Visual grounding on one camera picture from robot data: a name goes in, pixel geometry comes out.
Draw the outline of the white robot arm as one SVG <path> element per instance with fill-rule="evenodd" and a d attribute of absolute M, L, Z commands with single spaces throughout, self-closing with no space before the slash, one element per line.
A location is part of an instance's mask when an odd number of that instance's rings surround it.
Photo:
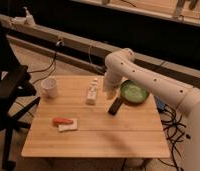
<path fill-rule="evenodd" d="M 134 52 L 129 48 L 108 54 L 103 90 L 112 99 L 120 87 L 122 78 L 128 78 L 152 93 L 162 102 L 184 114 L 187 120 L 182 165 L 184 171 L 200 171 L 200 89 L 181 81 L 163 76 L 133 63 Z"/>

